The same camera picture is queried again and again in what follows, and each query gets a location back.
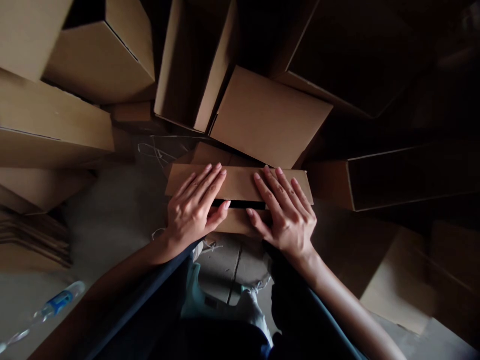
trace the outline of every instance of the bottle label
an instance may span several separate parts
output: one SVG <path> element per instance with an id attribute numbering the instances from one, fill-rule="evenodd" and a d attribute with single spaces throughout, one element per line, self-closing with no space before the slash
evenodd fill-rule
<path id="1" fill-rule="evenodd" d="M 57 315 L 62 309 L 70 304 L 74 300 L 74 295 L 67 290 L 62 291 L 53 299 L 51 299 L 47 304 L 50 304 L 55 310 L 55 315 Z"/>

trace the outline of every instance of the plastic water bottle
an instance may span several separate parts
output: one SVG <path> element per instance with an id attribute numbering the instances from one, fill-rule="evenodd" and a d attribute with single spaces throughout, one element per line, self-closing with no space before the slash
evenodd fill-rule
<path id="1" fill-rule="evenodd" d="M 7 347 L 12 344 L 18 343 L 20 340 L 25 339 L 32 327 L 46 322 L 48 319 L 57 316 L 65 306 L 72 303 L 76 298 L 85 292 L 85 284 L 83 281 L 74 282 L 67 287 L 57 296 L 47 301 L 46 304 L 37 312 L 35 312 L 30 318 L 28 327 L 20 332 L 17 332 L 7 342 L 0 342 L 0 354 L 3 353 Z"/>

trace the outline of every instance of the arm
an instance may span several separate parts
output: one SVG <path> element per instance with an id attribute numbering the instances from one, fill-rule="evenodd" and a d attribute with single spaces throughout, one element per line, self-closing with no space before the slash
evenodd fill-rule
<path id="1" fill-rule="evenodd" d="M 103 275 L 29 360 L 66 358 L 124 289 L 214 231 L 227 218 L 230 206 L 230 201 L 225 201 L 209 217 L 226 177 L 221 164 L 213 169 L 207 166 L 199 176 L 193 173 L 168 204 L 165 232 Z"/>
<path id="2" fill-rule="evenodd" d="M 268 227 L 255 210 L 247 209 L 253 226 L 266 241 L 282 251 L 365 355 L 372 360 L 404 360 L 405 356 L 392 338 L 325 265 L 312 246 L 317 218 L 299 183 L 293 179 L 290 184 L 280 168 L 276 169 L 278 180 L 267 166 L 264 172 L 273 192 L 258 174 L 254 179 L 271 210 L 273 226 Z"/>

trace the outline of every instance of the stack of flattened cardboard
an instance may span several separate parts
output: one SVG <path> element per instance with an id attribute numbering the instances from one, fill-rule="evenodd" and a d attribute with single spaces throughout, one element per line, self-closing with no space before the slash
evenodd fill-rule
<path id="1" fill-rule="evenodd" d="M 49 272 L 69 269 L 67 229 L 48 215 L 0 212 L 0 271 Z"/>

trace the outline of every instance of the open cardboard box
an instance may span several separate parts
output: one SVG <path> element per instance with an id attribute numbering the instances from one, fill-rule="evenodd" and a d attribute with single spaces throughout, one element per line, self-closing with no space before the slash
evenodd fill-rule
<path id="1" fill-rule="evenodd" d="M 378 117 L 433 60 L 386 3 L 391 1 L 301 2 L 270 78 L 333 104 L 335 111 Z"/>
<path id="2" fill-rule="evenodd" d="M 0 2 L 0 68 L 39 81 L 73 2 Z"/>
<path id="3" fill-rule="evenodd" d="M 479 161 L 479 145 L 465 140 L 311 163 L 305 169 L 316 198 L 360 212 L 478 192 Z"/>
<path id="4" fill-rule="evenodd" d="M 155 114 L 206 132 L 239 43 L 236 0 L 173 0 Z"/>
<path id="5" fill-rule="evenodd" d="M 200 174 L 204 168 L 204 165 L 173 164 L 165 195 L 173 196 L 193 172 Z M 264 172 L 261 168 L 255 167 L 224 166 L 223 169 L 227 170 L 227 177 L 216 199 L 221 200 L 218 204 L 221 204 L 224 200 L 231 200 L 232 203 L 228 209 L 227 219 L 217 228 L 216 232 L 255 237 L 258 233 L 252 226 L 245 209 L 256 209 L 262 220 L 267 224 L 272 221 L 270 211 L 266 209 L 253 178 L 255 173 L 259 173 L 263 177 Z M 284 170 L 284 173 L 289 181 L 293 178 L 298 180 L 308 201 L 313 205 L 314 201 L 307 173 L 301 170 Z"/>
<path id="6" fill-rule="evenodd" d="M 154 99 L 152 29 L 140 0 L 75 0 L 44 76 L 95 104 Z"/>
<path id="7" fill-rule="evenodd" d="M 68 169 L 113 152 L 109 113 L 0 69 L 0 167 Z"/>

